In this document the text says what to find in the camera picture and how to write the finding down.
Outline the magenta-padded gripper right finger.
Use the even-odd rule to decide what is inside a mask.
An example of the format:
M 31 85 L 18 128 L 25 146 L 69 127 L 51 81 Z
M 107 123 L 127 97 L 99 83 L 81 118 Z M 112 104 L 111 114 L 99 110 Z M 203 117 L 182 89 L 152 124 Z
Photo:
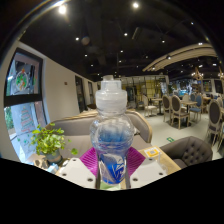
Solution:
M 126 188 L 140 188 L 165 177 L 167 171 L 160 163 L 160 156 L 157 147 L 144 149 L 143 154 L 130 147 L 126 157 Z

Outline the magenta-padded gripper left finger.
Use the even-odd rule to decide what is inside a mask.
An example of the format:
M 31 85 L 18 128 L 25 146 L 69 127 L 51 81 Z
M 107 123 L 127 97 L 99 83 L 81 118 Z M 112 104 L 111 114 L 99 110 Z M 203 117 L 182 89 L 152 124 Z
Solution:
M 69 159 L 57 175 L 81 187 L 99 189 L 100 172 L 96 150 L 90 148 L 80 158 Z

